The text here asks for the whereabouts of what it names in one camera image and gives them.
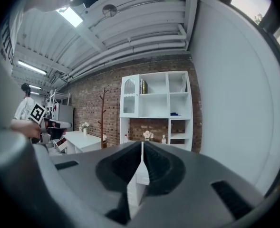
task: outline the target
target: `white cabinet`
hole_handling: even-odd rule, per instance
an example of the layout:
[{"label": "white cabinet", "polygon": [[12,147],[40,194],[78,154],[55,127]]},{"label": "white cabinet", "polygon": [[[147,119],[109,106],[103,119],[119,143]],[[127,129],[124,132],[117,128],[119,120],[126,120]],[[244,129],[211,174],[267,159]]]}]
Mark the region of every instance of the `white cabinet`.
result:
[{"label": "white cabinet", "polygon": [[[147,83],[147,94],[142,93],[142,81]],[[167,142],[191,151],[193,104],[188,72],[172,71],[123,77],[120,143],[123,143],[124,135],[128,134],[129,118],[168,119]],[[171,123],[179,120],[185,121],[185,133],[171,133]]]},{"label": "white cabinet", "polygon": [[120,117],[139,116],[140,75],[122,78]]}]

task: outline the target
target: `black hair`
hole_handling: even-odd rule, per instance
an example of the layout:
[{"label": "black hair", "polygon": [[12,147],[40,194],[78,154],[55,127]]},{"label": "black hair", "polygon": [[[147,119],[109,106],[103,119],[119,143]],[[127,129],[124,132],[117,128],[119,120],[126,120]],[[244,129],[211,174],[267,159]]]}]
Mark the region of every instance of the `black hair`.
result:
[{"label": "black hair", "polygon": [[21,89],[23,92],[26,93],[27,96],[30,96],[31,95],[31,88],[28,84],[24,83],[22,86],[21,86]]}]

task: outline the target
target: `white shirt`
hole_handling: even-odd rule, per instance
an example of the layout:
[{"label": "white shirt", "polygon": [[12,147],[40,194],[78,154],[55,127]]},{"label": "white shirt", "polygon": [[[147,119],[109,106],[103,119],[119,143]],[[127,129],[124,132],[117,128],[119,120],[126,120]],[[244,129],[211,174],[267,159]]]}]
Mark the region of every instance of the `white shirt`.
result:
[{"label": "white shirt", "polygon": [[36,102],[30,97],[24,98],[21,103],[19,104],[14,118],[17,120],[28,120],[29,113],[32,112],[33,107],[35,106]]}]

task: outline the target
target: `ceiling pipe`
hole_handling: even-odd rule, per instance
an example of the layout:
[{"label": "ceiling pipe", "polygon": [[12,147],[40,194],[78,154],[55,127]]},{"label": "ceiling pipe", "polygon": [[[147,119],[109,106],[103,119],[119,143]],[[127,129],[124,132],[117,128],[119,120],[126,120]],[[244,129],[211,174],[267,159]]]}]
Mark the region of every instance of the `ceiling pipe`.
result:
[{"label": "ceiling pipe", "polygon": [[[131,9],[131,8],[135,8],[135,7],[138,7],[138,6],[141,6],[141,5],[145,5],[145,4],[156,3],[156,2],[173,2],[173,1],[175,1],[175,2],[176,2],[176,1],[180,2],[180,1],[185,1],[185,0],[154,0],[154,1],[146,1],[146,2],[141,2],[141,3],[134,4],[134,5],[129,5],[129,6],[127,6],[127,7],[125,7],[125,8],[122,8],[122,9],[118,9],[116,13],[120,13],[120,12],[123,12],[123,11],[125,11],[125,10]],[[104,16],[104,17],[101,18],[99,21],[97,21],[95,24],[91,25],[91,26],[90,26],[90,29],[92,29],[93,27],[96,27],[100,22],[106,20],[107,18],[109,18],[109,17]]]},{"label": "ceiling pipe", "polygon": [[186,46],[186,42],[183,41],[183,42],[173,42],[173,43],[160,43],[160,44],[147,45],[147,46],[142,46],[142,47],[137,47],[137,48],[130,48],[126,51],[103,58],[102,60],[99,60],[97,63],[95,63],[93,65],[89,65],[88,67],[79,71],[74,77],[71,77],[70,79],[68,79],[68,82],[78,78],[78,76],[82,76],[83,73],[91,70],[92,68],[94,68],[96,66],[99,66],[100,64],[103,64],[109,60],[112,60],[112,59],[115,59],[118,57],[126,56],[126,55],[133,54],[133,53],[138,53],[138,52],[142,52],[142,51],[160,49],[160,48],[184,48],[185,46]]},{"label": "ceiling pipe", "polygon": [[73,80],[71,80],[70,82],[66,81],[65,84],[63,84],[62,86],[60,86],[59,88],[57,88],[57,91],[61,90],[62,88],[66,87],[69,83],[72,83],[82,77],[85,77],[87,75],[90,75],[96,71],[99,71],[101,69],[105,69],[107,67],[111,67],[113,65],[116,65],[116,64],[119,64],[119,63],[124,63],[124,62],[128,62],[128,61],[132,61],[133,58],[136,58],[138,59],[137,57],[138,56],[143,56],[143,57],[146,57],[146,55],[151,55],[151,53],[158,53],[158,52],[161,52],[161,53],[172,53],[173,51],[175,52],[185,52],[185,49],[184,48],[166,48],[166,49],[160,49],[160,50],[157,50],[157,51],[154,51],[154,52],[150,52],[150,51],[146,51],[146,52],[141,52],[141,53],[138,53],[138,54],[135,54],[135,55],[129,55],[129,56],[126,56],[126,57],[121,57],[119,59],[116,59],[116,60],[113,60],[111,62],[108,62],[108,63],[104,63],[104,64],[101,64],[99,66],[96,66],[95,68],[92,68],[90,70],[88,70],[87,72],[83,73],[82,75],[79,75],[78,77],[76,78],[73,78]]},{"label": "ceiling pipe", "polygon": [[141,44],[150,43],[150,42],[157,42],[157,41],[185,40],[186,39],[186,32],[185,32],[183,26],[181,24],[178,24],[178,28],[180,30],[181,35],[166,35],[166,36],[154,36],[154,37],[143,38],[143,39],[139,39],[139,40],[126,42],[122,45],[119,45],[119,46],[113,47],[113,48],[111,48],[107,51],[104,51],[104,52],[96,55],[95,57],[90,58],[88,61],[82,63],[81,65],[79,65],[76,69],[74,69],[72,72],[67,74],[64,77],[64,79],[68,79],[69,77],[76,74],[79,70],[81,70],[86,65],[88,65],[88,64],[90,64],[94,61],[97,61],[100,58],[103,58],[105,56],[108,56],[109,54],[115,53],[117,51],[121,51],[121,50],[129,48],[129,47],[134,47],[134,46],[138,46],[138,45],[141,45]]}]

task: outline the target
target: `ceiling light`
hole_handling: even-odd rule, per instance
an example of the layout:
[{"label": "ceiling light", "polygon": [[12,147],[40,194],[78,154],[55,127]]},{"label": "ceiling light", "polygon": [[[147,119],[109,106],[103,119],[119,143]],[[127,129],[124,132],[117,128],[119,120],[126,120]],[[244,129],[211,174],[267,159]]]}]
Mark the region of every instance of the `ceiling light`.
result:
[{"label": "ceiling light", "polygon": [[35,88],[35,89],[41,89],[41,87],[37,87],[37,86],[34,86],[34,85],[29,85],[31,88]]},{"label": "ceiling light", "polygon": [[36,67],[33,67],[33,66],[31,66],[31,65],[29,65],[29,64],[27,64],[27,63],[24,63],[24,62],[22,62],[22,61],[18,61],[18,64],[19,64],[19,65],[22,65],[22,66],[24,66],[24,67],[27,67],[27,68],[29,68],[29,69],[31,69],[31,70],[33,70],[33,71],[36,71],[36,72],[38,72],[38,73],[40,73],[40,74],[43,74],[43,75],[46,75],[46,74],[47,74],[45,71],[40,70],[40,69],[38,69],[38,68],[36,68]]},{"label": "ceiling light", "polygon": [[58,9],[57,12],[68,20],[74,27],[77,27],[81,22],[83,22],[83,19],[70,7]]}]

